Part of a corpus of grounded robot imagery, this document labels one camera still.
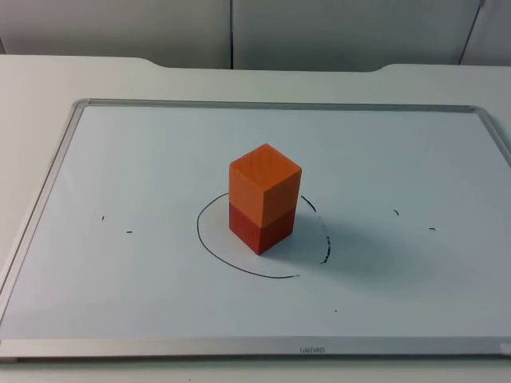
cube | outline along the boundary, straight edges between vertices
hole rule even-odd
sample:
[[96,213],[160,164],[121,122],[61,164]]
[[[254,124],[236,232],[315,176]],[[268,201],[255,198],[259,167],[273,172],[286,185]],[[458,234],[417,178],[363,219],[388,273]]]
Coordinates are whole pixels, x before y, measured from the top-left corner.
[[301,175],[269,144],[229,165],[229,228],[256,254],[293,232]]

whiteboard surface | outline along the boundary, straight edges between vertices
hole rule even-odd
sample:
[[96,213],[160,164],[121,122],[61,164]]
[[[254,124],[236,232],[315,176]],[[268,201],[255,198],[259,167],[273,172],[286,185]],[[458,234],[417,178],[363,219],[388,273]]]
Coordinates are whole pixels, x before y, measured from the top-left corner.
[[[201,232],[295,278],[197,237],[228,164],[264,142],[303,168],[328,263],[302,199],[264,257],[226,229],[226,199]],[[506,337],[510,190],[476,114],[87,107],[0,338]]]

wooden block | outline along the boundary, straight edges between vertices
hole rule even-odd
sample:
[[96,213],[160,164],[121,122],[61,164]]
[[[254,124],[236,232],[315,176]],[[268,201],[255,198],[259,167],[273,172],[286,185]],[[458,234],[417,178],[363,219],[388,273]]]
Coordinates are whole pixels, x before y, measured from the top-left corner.
[[229,203],[263,228],[296,208],[302,168],[269,144],[231,162]]
[[294,223],[295,209],[274,220],[265,228],[261,228],[229,204],[229,228],[257,255],[261,255],[289,236],[293,232]]
[[293,232],[301,175],[268,144],[229,166],[229,227],[256,254]]

drawn circle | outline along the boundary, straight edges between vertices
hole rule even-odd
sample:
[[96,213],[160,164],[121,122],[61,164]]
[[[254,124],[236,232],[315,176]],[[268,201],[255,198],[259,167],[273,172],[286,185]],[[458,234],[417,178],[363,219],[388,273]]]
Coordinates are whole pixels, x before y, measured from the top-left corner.
[[255,255],[230,231],[228,210],[228,193],[208,203],[197,216],[197,236],[209,254],[234,269],[263,278],[288,279],[322,266],[330,257],[327,227],[303,195],[297,203],[293,233],[262,255]]

white table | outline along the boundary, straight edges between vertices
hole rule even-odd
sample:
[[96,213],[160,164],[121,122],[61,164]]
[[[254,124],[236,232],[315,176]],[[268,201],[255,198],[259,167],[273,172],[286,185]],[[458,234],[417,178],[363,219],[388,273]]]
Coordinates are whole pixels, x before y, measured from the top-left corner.
[[[511,68],[392,65],[373,73],[165,69],[106,57],[0,56],[0,263],[20,239],[80,98],[478,105],[511,140]],[[9,381],[509,381],[511,361],[195,361],[8,365]]]

